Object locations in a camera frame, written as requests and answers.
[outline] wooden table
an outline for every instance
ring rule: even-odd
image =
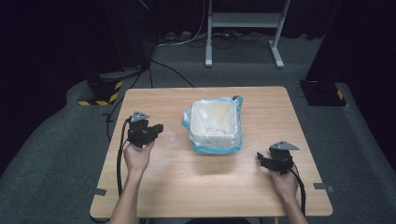
[[[241,95],[243,148],[230,155],[202,155],[193,151],[189,133],[181,126],[185,109],[193,102]],[[260,167],[257,152],[281,140],[298,146],[292,151],[306,190],[306,214],[329,216],[332,205],[317,166],[283,87],[135,89],[125,93],[95,195],[93,217],[111,217],[118,196],[116,160],[123,122],[134,111],[150,115],[149,126],[162,123],[164,131],[151,152],[150,164],[139,190],[139,217],[278,217],[285,216],[273,181]],[[169,141],[169,133],[176,133]],[[122,160],[122,183],[127,171]]]

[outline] person's left hand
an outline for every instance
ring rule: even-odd
[[[150,142],[144,148],[136,147],[130,143],[124,150],[124,159],[128,167],[128,173],[138,172],[143,174],[149,166],[149,155],[155,141]]]

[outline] person's arm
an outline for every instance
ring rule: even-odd
[[[280,200],[283,203],[283,207],[285,208],[286,216],[288,216],[289,223],[308,223],[296,199],[296,193],[298,188],[298,182],[296,177],[291,172],[288,172],[285,175],[281,175],[279,172],[271,170],[269,170],[269,172],[274,180],[276,193],[279,195]]]
[[[149,154],[153,147],[154,142],[149,143],[145,148],[129,144],[123,150],[124,159],[128,167],[128,176],[122,194],[111,215],[110,224],[137,223],[137,193],[143,173],[149,165]]]

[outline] white metal stand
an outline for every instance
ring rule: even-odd
[[[285,67],[277,50],[277,43],[282,32],[283,24],[286,19],[290,0],[285,1],[281,13],[213,13],[212,0],[209,0],[209,10],[207,19],[207,41],[205,66],[211,67],[212,60],[212,28],[213,27],[261,27],[276,28],[274,40],[269,41],[270,49],[274,55],[276,66]]]

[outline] forearm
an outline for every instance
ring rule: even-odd
[[[111,216],[111,224],[136,223],[137,194],[142,176],[141,172],[128,174],[122,194]]]
[[[282,203],[285,208],[286,215],[288,216],[290,224],[307,224],[303,212],[301,211],[300,205],[295,198],[282,198]]]

